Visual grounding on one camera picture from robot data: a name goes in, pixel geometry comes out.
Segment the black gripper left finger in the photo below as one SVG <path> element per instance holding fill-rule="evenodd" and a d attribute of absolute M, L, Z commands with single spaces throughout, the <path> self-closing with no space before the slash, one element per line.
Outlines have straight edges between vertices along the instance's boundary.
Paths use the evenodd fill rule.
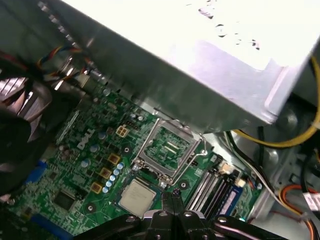
<path fill-rule="evenodd" d="M 174 197 L 161 196 L 162 209 L 149 210 L 142 218 L 124 214 L 76 235 L 76 240 L 172 240 L 174 232 Z"/>

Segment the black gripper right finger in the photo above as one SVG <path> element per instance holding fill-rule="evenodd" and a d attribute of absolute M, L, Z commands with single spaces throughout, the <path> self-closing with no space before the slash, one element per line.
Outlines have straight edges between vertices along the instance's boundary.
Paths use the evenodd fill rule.
<path fill-rule="evenodd" d="M 281 240 L 282 237 L 240 219 L 219 215 L 212 221 L 182 208 L 177 215 L 181 235 L 187 240 Z"/>

